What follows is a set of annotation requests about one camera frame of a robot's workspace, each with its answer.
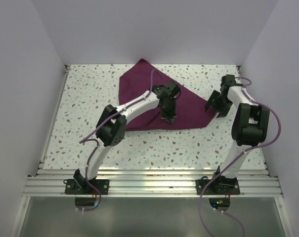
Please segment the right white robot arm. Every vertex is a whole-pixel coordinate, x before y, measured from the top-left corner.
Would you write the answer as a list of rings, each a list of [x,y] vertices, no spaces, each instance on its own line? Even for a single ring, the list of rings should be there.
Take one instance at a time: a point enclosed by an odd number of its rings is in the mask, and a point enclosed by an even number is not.
[[[270,111],[258,105],[246,92],[246,86],[238,83],[234,75],[221,78],[220,91],[213,91],[205,110],[213,108],[218,117],[228,115],[231,106],[237,109],[231,128],[232,146],[223,163],[208,181],[201,179],[201,186],[208,195],[223,195],[228,192],[239,194],[238,174],[251,148],[264,142],[267,136]]]

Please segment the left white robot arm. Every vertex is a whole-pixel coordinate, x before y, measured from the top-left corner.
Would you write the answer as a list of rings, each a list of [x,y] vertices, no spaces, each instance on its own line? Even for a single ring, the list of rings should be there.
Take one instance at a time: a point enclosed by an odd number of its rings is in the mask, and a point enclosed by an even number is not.
[[[159,108],[161,118],[173,124],[176,117],[176,101],[180,95],[179,85],[171,81],[166,85],[151,85],[149,90],[125,104],[106,106],[95,130],[80,141],[81,144],[93,141],[96,145],[85,167],[75,171],[74,181],[77,189],[83,194],[97,189],[92,179],[97,177],[99,167],[109,151],[124,139],[126,126],[132,120],[147,111]]]

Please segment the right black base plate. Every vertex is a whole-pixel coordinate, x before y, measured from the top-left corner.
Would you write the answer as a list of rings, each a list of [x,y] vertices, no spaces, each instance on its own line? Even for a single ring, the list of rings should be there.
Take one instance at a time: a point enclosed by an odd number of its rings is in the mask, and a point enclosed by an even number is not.
[[[220,176],[205,188],[209,182],[207,176],[195,180],[197,195],[239,195],[241,193],[236,178],[230,179]]]

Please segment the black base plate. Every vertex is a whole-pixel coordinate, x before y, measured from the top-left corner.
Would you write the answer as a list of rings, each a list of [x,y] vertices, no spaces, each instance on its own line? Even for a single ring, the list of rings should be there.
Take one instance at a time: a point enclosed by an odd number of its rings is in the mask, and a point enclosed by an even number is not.
[[[65,194],[67,195],[91,195],[97,194],[97,190],[101,195],[107,195],[110,187],[108,179],[91,179],[88,182],[79,172],[75,172],[73,178],[65,179]]]
[[[241,193],[236,178],[230,179],[220,176],[205,188],[209,182],[207,176],[195,180],[197,195],[239,195]]]

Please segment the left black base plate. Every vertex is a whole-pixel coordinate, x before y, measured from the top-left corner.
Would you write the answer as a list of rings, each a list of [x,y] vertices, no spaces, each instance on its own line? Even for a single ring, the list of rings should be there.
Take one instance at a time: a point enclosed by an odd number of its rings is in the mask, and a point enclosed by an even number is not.
[[[88,182],[79,172],[75,172],[73,178],[65,179],[65,194],[67,195],[91,195],[97,194],[97,190],[101,195],[107,195],[110,187],[108,179],[91,179]]]

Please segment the aluminium frame rail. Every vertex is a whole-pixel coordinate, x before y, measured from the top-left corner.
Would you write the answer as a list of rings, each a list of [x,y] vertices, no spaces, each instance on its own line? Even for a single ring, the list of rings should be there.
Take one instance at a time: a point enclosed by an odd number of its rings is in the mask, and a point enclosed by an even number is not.
[[[109,180],[109,197],[196,198],[195,181],[213,170],[101,170],[98,179]],[[27,178],[23,196],[64,197],[64,180],[73,176],[73,170],[40,169],[35,177]],[[282,197],[278,178],[267,170],[242,170],[238,182],[240,197]]]

